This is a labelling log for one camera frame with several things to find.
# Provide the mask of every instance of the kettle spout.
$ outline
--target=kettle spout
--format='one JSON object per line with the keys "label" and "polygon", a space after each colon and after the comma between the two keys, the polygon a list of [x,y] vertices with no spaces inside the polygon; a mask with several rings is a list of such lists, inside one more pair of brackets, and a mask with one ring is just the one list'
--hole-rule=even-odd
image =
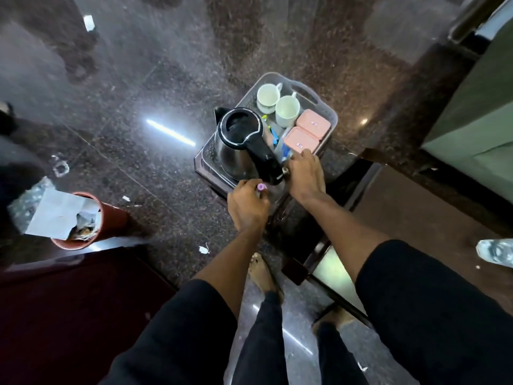
{"label": "kettle spout", "polygon": [[229,108],[223,108],[223,107],[215,107],[214,108],[214,115],[215,115],[215,123],[219,124],[221,119],[224,115],[226,115],[230,111]]}

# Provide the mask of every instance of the kettle handle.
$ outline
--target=kettle handle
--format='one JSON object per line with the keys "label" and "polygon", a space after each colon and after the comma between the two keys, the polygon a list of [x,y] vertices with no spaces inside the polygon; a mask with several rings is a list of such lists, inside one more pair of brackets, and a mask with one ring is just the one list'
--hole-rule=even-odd
{"label": "kettle handle", "polygon": [[283,179],[283,169],[262,136],[250,136],[245,146],[262,181],[278,185]]}

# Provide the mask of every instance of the black shirt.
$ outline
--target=black shirt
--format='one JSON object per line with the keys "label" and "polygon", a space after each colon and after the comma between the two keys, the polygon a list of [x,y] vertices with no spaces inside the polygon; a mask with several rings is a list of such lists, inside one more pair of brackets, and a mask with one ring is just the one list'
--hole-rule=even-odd
{"label": "black shirt", "polygon": [[[436,259],[399,240],[382,243],[356,292],[382,342],[420,383],[513,383],[513,318]],[[101,384],[222,384],[236,328],[219,293],[191,280]]]}

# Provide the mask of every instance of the pink box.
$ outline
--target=pink box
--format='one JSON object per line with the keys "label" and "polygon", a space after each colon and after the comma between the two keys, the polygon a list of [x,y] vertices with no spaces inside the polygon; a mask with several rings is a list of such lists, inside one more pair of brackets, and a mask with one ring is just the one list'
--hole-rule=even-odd
{"label": "pink box", "polygon": [[292,148],[295,152],[301,154],[304,149],[314,152],[319,141],[315,139],[309,132],[299,127],[292,128],[285,137],[284,143]]}
{"label": "pink box", "polygon": [[311,109],[305,110],[301,116],[299,116],[296,120],[296,125],[311,133],[318,140],[322,140],[331,127],[328,120]]}

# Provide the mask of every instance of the tray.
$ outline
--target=tray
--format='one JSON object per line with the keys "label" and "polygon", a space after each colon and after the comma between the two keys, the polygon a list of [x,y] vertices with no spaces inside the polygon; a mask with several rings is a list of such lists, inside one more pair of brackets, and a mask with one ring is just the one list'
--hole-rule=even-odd
{"label": "tray", "polygon": [[[318,155],[320,151],[323,150],[324,146],[328,142],[331,134],[333,133],[335,127],[337,126],[337,122],[339,121],[339,118],[337,116],[337,113],[331,109],[327,104],[325,104],[321,98],[317,95],[317,93],[312,90],[310,87],[306,86],[303,83],[300,83],[298,81],[294,81],[292,79],[288,79],[284,76],[282,76],[279,73],[266,73],[260,79],[253,85],[251,89],[246,93],[246,95],[239,101],[239,103],[236,105],[236,107],[245,107],[253,110],[255,113],[257,113],[260,116],[263,116],[264,114],[260,112],[257,105],[257,91],[265,83],[282,83],[282,90],[281,90],[281,96],[287,96],[291,95],[293,92],[297,93],[297,99],[299,100],[299,103],[301,105],[300,114],[306,110],[311,109],[314,112],[317,112],[319,115],[323,116],[326,120],[328,120],[331,124],[330,129],[324,135],[323,140],[319,143],[315,151],[313,152],[315,155]],[[283,129],[282,127],[278,126],[276,124],[276,119],[274,113],[267,115],[267,124],[271,125],[273,130],[280,136],[280,139],[283,140],[283,137],[286,135],[288,131],[290,131],[290,128]],[[202,150],[202,158],[205,164],[208,166],[210,171],[217,174],[219,177],[221,177],[224,181],[227,181],[227,183],[234,188],[238,181],[234,180],[232,177],[228,176],[225,171],[223,170],[221,163],[216,161],[217,154],[215,153],[215,133],[210,137],[208,142],[205,144],[205,147]],[[286,194],[285,187],[282,184],[277,185],[276,192],[273,192],[273,190],[269,189],[269,196],[272,199],[275,199],[278,201],[282,198],[281,193]]]}

